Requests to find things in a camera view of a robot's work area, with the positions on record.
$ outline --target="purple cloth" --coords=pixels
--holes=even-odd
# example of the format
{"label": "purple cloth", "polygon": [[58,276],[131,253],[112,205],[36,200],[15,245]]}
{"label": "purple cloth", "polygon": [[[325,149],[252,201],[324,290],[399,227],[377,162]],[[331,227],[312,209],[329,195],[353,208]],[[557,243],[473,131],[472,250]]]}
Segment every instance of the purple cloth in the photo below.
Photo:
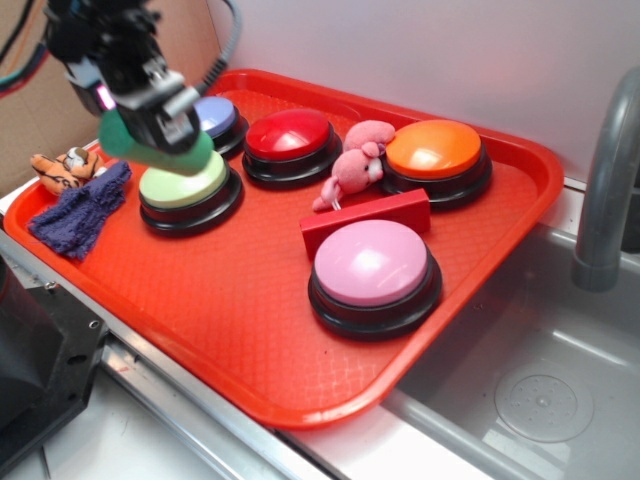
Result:
{"label": "purple cloth", "polygon": [[107,217],[124,202],[122,185],[130,177],[129,165],[120,161],[85,186],[66,189],[56,205],[31,220],[29,230],[56,253],[84,260]]}

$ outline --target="pink stuffed animal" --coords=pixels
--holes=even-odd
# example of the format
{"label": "pink stuffed animal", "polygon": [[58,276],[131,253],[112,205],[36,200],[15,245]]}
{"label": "pink stuffed animal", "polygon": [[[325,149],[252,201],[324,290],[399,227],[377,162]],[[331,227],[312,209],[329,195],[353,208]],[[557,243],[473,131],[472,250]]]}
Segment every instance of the pink stuffed animal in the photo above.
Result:
{"label": "pink stuffed animal", "polygon": [[382,179],[380,155],[394,136],[395,128],[386,122],[367,120],[354,125],[345,137],[344,152],[333,164],[331,177],[313,202],[313,210],[339,210],[345,194],[361,192]]}

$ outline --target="red button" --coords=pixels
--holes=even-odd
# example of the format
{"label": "red button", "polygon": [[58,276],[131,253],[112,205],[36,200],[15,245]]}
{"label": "red button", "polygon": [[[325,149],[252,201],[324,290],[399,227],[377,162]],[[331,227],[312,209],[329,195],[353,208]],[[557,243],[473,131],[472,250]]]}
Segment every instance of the red button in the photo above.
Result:
{"label": "red button", "polygon": [[329,121],[322,113],[303,108],[284,110],[251,125],[246,148],[263,160],[294,160],[319,150],[330,133]]}

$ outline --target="gray faucet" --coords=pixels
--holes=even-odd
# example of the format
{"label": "gray faucet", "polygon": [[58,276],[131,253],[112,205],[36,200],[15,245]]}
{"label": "gray faucet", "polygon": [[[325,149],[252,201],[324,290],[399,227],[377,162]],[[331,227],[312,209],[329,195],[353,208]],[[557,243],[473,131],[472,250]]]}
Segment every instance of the gray faucet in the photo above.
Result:
{"label": "gray faucet", "polygon": [[620,252],[640,251],[640,67],[622,78],[596,146],[573,256],[573,283],[604,292]]}

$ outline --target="red block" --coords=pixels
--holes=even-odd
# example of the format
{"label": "red block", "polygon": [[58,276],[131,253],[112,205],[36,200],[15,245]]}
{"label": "red block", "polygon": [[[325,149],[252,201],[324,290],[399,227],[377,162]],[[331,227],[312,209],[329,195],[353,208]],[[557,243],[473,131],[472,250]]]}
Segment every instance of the red block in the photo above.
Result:
{"label": "red block", "polygon": [[322,242],[337,229],[372,219],[391,220],[424,233],[431,227],[429,197],[423,189],[417,189],[303,218],[300,230],[309,259],[313,261]]}

